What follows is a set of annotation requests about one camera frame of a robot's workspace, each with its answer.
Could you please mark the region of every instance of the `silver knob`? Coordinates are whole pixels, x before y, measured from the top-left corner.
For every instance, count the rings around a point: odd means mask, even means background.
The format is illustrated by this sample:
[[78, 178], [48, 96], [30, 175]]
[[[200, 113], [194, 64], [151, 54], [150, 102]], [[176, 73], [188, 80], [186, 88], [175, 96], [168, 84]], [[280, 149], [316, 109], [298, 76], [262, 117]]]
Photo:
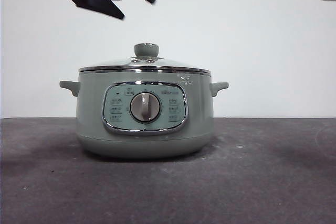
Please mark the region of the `silver knob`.
[[131, 101], [131, 113], [141, 122], [153, 121], [159, 112], [159, 100], [151, 93], [143, 92], [137, 94]]

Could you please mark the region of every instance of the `side handle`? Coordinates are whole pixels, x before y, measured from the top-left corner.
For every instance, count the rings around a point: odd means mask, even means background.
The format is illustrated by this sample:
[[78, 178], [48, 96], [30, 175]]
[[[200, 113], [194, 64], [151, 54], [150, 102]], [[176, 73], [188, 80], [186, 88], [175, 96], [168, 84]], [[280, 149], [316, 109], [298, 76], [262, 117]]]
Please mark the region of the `side handle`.
[[215, 97], [219, 90], [227, 89], [229, 87], [228, 82], [217, 82], [217, 83], [211, 83], [210, 84], [210, 90], [212, 97]]
[[80, 82], [75, 81], [60, 81], [59, 86], [64, 89], [68, 89], [72, 92], [74, 97], [78, 96], [78, 92], [80, 89]]

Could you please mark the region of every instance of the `gray tabletop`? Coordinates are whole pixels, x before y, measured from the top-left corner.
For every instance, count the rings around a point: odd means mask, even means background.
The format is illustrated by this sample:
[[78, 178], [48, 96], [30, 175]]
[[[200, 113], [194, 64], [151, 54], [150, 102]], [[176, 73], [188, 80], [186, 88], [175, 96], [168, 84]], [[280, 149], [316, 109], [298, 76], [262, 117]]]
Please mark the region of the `gray tabletop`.
[[201, 151], [84, 152], [75, 119], [1, 121], [7, 223], [336, 223], [336, 119], [216, 119]]

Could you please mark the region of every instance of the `mint green cooker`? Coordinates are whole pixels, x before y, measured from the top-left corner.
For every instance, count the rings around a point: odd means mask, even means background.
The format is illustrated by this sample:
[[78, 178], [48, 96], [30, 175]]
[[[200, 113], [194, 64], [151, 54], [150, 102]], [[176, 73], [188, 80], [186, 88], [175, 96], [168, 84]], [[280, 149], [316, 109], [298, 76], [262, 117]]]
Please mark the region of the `mint green cooker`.
[[135, 57], [79, 69], [61, 81], [77, 99], [77, 137], [90, 152], [159, 158], [200, 150], [213, 135], [213, 100], [227, 82], [208, 70], [158, 57], [159, 47], [134, 46]]

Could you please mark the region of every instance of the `cooker base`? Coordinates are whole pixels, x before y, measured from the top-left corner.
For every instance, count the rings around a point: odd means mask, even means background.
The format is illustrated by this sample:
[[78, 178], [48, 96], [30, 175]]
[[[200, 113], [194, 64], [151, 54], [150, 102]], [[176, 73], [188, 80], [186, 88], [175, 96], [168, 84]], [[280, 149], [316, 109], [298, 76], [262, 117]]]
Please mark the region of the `cooker base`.
[[165, 141], [113, 141], [77, 135], [82, 147], [90, 152], [117, 158], [162, 158], [189, 154], [200, 150], [212, 134]]

